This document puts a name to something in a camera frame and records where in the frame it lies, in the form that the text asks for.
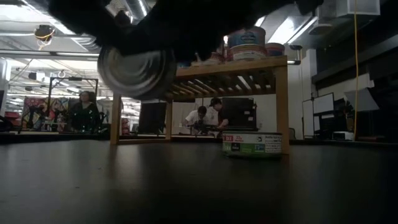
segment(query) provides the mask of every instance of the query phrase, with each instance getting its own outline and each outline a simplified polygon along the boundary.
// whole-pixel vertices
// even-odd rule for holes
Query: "black table surface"
[[[291,146],[268,161],[208,143],[12,144],[0,223],[396,223],[397,167],[397,151],[376,148]]]

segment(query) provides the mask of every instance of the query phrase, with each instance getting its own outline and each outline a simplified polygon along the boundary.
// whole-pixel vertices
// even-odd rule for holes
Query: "wooden shelf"
[[[165,97],[169,100],[187,100],[216,96],[275,94],[274,69],[286,66],[287,57],[280,56],[222,65],[180,68]]]
[[[238,61],[224,65],[181,68],[166,93],[166,134],[164,139],[119,140],[121,96],[114,93],[111,145],[170,142],[172,133],[172,100],[204,97],[276,94],[277,132],[282,133],[282,153],[289,153],[289,99],[287,57]]]

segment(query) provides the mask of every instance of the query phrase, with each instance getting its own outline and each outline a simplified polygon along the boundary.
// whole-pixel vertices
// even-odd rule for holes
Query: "can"
[[[112,91],[136,100],[163,97],[177,72],[172,49],[123,56],[118,49],[104,46],[97,67],[102,81]]]
[[[228,36],[230,60],[262,59],[266,57],[266,31],[260,27],[239,30]]]
[[[189,68],[191,64],[191,62],[179,62],[177,63],[177,68]]]
[[[216,52],[213,52],[213,53],[218,53],[220,55],[224,55],[224,51],[225,51],[224,40],[222,40],[221,43],[220,43],[220,46],[217,47]]]
[[[223,152],[227,156],[281,157],[282,134],[224,131]]]
[[[266,51],[268,57],[282,56],[285,54],[285,46],[278,43],[268,43],[266,44]]]
[[[212,52],[211,57],[205,61],[201,61],[198,57],[197,62],[192,62],[193,67],[198,67],[202,65],[220,65],[225,61],[224,55]]]
[[[238,30],[228,36],[228,47],[252,44],[264,46],[266,44],[266,31],[261,27],[253,27],[248,30]]]

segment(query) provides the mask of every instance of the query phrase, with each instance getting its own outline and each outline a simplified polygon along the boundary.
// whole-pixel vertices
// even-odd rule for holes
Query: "man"
[[[200,106],[197,110],[191,111],[188,116],[184,119],[182,124],[192,125],[192,124],[208,124],[209,120],[206,117],[207,109],[205,106]]]
[[[223,103],[217,97],[214,97],[210,101],[210,106],[208,108],[207,117],[210,120],[209,124],[217,125],[218,128],[223,129],[228,125],[229,121],[223,118],[221,110],[223,109]]]

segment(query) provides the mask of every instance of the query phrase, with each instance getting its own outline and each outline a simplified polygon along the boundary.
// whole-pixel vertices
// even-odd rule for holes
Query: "whiteboard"
[[[313,136],[313,105],[312,100],[303,102],[304,136]]]
[[[335,106],[332,93],[313,100],[313,113],[323,113],[333,110],[335,110]]]

